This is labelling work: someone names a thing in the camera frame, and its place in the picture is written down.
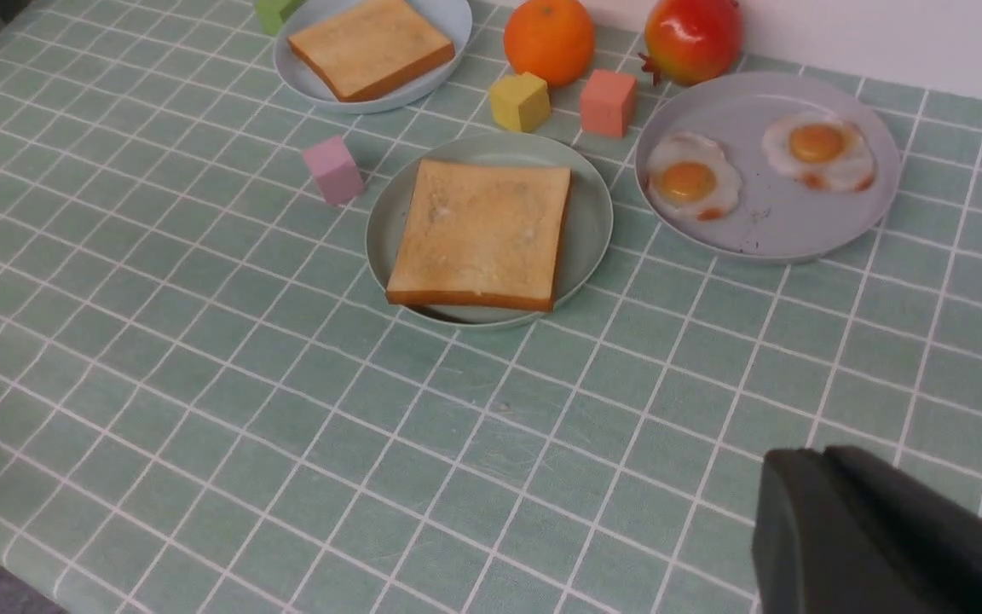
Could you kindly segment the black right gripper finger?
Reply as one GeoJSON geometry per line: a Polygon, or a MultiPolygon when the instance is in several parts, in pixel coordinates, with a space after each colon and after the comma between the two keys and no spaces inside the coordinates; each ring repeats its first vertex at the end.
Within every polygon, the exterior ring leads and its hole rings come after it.
{"type": "Polygon", "coordinates": [[[851,444],[767,452],[751,553],[764,613],[982,613],[982,518],[851,444]]]}

